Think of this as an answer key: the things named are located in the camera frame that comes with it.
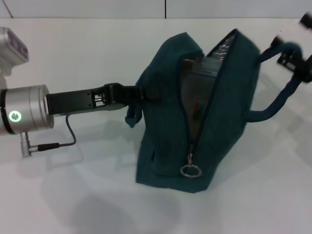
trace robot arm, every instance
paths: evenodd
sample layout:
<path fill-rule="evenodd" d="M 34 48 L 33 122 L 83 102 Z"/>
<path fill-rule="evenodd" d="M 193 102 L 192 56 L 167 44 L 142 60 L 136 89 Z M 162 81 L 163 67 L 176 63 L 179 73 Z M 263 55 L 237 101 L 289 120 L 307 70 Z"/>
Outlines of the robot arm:
<path fill-rule="evenodd" d="M 157 89 L 143 89 L 110 83 L 95 89 L 49 94 L 45 85 L 8 89 L 5 76 L 14 66 L 29 61 L 26 45 L 9 29 L 0 27 L 0 135 L 20 134 L 23 157 L 32 152 L 72 145 L 75 135 L 68 116 L 101 110 L 117 110 L 127 105 L 159 99 Z M 54 116 L 66 116 L 73 143 L 31 146 L 28 132 L 51 129 Z"/>

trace teal bag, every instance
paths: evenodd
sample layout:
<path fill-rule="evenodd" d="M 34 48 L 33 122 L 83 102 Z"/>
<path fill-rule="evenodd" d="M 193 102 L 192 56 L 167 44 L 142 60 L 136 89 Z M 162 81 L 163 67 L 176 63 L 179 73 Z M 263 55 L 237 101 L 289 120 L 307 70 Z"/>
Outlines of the teal bag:
<path fill-rule="evenodd" d="M 242 136 L 247 122 L 271 118 L 301 83 L 293 76 L 266 110 L 251 111 L 260 64 L 281 52 L 293 50 L 301 54 L 301 50 L 296 44 L 284 43 L 260 54 L 235 29 L 207 56 L 212 56 L 229 39 L 231 43 L 222 58 L 192 149 L 181 102 L 180 76 L 186 59 L 204 57 L 200 47 L 187 33 L 168 39 L 139 78 L 137 86 L 159 88 L 161 99 L 130 106 L 125 118 L 131 127 L 140 121 L 142 112 L 145 119 L 137 183 L 189 193 L 206 190 L 218 164 Z"/>

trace open zipper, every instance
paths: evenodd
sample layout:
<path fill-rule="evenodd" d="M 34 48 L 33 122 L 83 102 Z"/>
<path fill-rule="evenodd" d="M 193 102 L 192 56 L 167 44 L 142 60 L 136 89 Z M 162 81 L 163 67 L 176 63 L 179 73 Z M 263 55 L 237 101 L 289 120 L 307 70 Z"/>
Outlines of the open zipper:
<path fill-rule="evenodd" d="M 215 51 L 216 51 L 216 48 L 219 48 L 222 44 L 224 44 L 224 42 L 227 40 L 227 39 L 230 39 L 231 36 L 233 36 L 232 38 L 232 41 L 231 41 L 231 45 L 234 43 L 234 40 L 237 38 L 235 37 L 235 33 L 237 32 L 237 29 L 234 29 L 233 31 L 231 31 L 208 55 L 207 57 L 210 57 Z M 201 168 L 194 164 L 194 155 L 196 154 L 196 149 L 197 149 L 197 146 L 198 146 L 198 142 L 199 142 L 199 139 L 202 135 L 202 131 L 203 131 L 203 128 L 205 126 L 205 123 L 207 121 L 207 116 L 209 114 L 209 110 L 211 108 L 211 105 L 212 105 L 212 102 L 214 100 L 214 96 L 216 94 L 216 89 L 218 87 L 218 83 L 219 83 L 219 80 L 220 80 L 220 74 L 222 72 L 222 69 L 224 67 L 224 65 L 226 64 L 226 60 L 228 58 L 227 54 L 230 53 L 230 51 L 232 50 L 233 46 L 230 46 L 229 47 L 229 50 L 227 51 L 227 53 L 223 56 L 222 60 L 224 60 L 222 62 L 222 65 L 220 67 L 220 70 L 218 72 L 218 75 L 216 76 L 215 78 L 215 82 L 214 82 L 214 86 L 213 86 L 213 89 L 212 89 L 212 93 L 211 93 L 211 96 L 208 100 L 208 103 L 206 105 L 206 108 L 205 108 L 205 111 L 204 111 L 204 115 L 203 115 L 203 121 L 201 122 L 200 124 L 200 128 L 197 132 L 197 136 L 196 136 L 196 140 L 195 140 L 195 143 L 192 147 L 191 145 L 191 140 L 190 140 L 190 125 L 189 125 L 189 121 L 188 121 L 188 118 L 187 118 L 187 113 L 186 113 L 186 110 L 184 108 L 184 105 L 183 105 L 183 102 L 182 102 L 182 97 L 181 97 L 181 84 L 180 84 L 180 77 L 177 77 L 177 90 L 179 90 L 179 92 L 177 92 L 177 96 L 178 96 L 178 101 L 179 101 L 179 104 L 180 104 L 180 107 L 182 108 L 182 112 L 183 112 L 183 117 L 184 117 L 184 122 L 185 122 L 185 127 L 186 127 L 186 133 L 187 133 L 187 152 L 186 152 L 186 159 L 184 160 L 184 164 L 182 165 L 182 167 L 180 168 L 180 173 L 185 176 L 185 177 L 188 177 L 188 178 L 197 178 L 197 177 L 200 177 L 203 173 L 203 171 L 201 170 Z M 187 174 L 186 173 L 186 170 L 188 169 L 193 169 L 196 171 L 196 173 L 194 175 L 191 175 L 191 174 Z"/>

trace green indicator light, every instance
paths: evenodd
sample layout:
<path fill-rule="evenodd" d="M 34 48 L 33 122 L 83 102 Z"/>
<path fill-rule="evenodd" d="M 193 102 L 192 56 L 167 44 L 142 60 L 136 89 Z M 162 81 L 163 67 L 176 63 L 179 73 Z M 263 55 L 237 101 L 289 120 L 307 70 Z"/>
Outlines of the green indicator light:
<path fill-rule="evenodd" d="M 9 114 L 9 119 L 12 122 L 20 122 L 21 121 L 21 113 L 18 111 L 11 111 Z"/>

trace black strap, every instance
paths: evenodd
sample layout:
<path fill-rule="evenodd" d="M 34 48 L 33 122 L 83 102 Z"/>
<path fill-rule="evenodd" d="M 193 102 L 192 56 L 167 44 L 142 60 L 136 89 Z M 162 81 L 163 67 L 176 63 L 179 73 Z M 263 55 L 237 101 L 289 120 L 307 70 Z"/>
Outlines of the black strap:
<path fill-rule="evenodd" d="M 264 51 L 260 55 L 258 62 L 264 62 L 279 53 L 289 50 L 298 53 L 302 57 L 302 52 L 298 45 L 294 43 L 284 43 Z M 246 122 L 261 122 L 273 117 L 284 106 L 288 97 L 290 97 L 296 91 L 301 81 L 302 80 L 299 79 L 296 75 L 293 75 L 291 81 L 287 83 L 285 88 L 279 93 L 279 95 L 267 109 L 263 111 L 248 111 L 245 114 Z"/>

